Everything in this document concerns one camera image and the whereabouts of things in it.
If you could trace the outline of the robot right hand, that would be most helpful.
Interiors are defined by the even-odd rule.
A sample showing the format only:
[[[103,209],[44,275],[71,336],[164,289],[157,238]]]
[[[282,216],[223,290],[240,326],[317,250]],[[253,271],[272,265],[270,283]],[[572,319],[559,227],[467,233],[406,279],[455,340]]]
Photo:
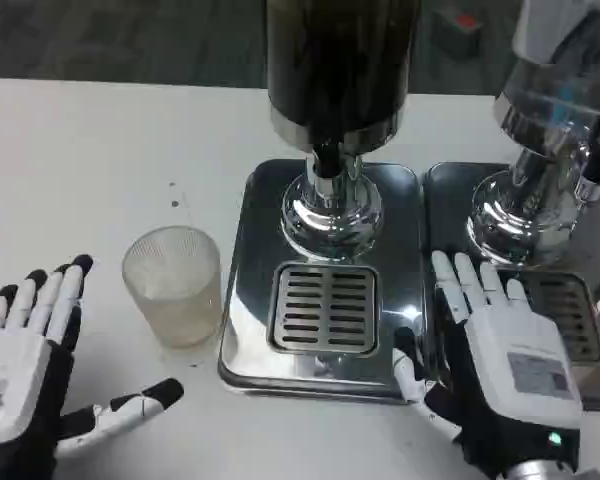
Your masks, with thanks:
[[[394,336],[403,399],[489,479],[573,479],[583,407],[556,323],[489,262],[431,254],[450,382],[429,381],[411,329]]]

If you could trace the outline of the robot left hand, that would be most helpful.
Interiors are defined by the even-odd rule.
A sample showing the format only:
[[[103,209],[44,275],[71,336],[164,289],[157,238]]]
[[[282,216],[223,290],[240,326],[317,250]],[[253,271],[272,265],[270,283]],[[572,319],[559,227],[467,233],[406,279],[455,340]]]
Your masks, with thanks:
[[[0,289],[0,479],[50,479],[82,456],[164,413],[184,395],[167,378],[65,414],[82,323],[88,254]]]

